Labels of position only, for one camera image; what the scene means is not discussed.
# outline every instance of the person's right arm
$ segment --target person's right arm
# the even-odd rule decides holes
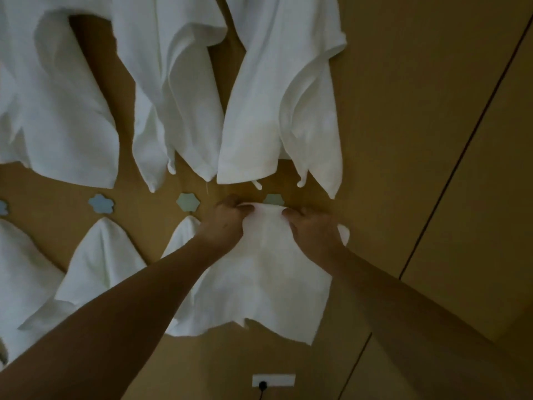
[[[303,253],[353,289],[391,360],[423,398],[530,399],[528,376],[475,329],[342,245],[324,213],[285,209]]]

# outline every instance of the person's right hand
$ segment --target person's right hand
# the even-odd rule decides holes
[[[307,208],[301,212],[287,208],[282,214],[290,223],[298,247],[315,264],[323,267],[345,249],[337,222],[331,215]]]

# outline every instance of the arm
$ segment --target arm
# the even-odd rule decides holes
[[[253,206],[229,196],[198,233],[84,305],[0,373],[0,398],[120,399],[205,269],[243,235]]]
[[[491,341],[345,248],[331,216],[285,209],[305,255],[353,289],[373,333],[423,398],[525,399],[523,370]]]

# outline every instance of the power cord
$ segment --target power cord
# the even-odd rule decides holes
[[[259,382],[259,390],[261,390],[261,396],[259,396],[259,400],[263,398],[263,393],[265,390],[267,390],[267,383],[263,380]]]

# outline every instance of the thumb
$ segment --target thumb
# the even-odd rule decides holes
[[[239,210],[241,216],[244,219],[246,216],[248,216],[255,210],[255,206],[254,205],[240,205],[240,206],[237,206],[237,209]]]
[[[298,226],[300,221],[302,220],[303,216],[300,214],[300,212],[295,211],[291,208],[286,208],[281,213],[285,219],[289,221],[291,225]]]

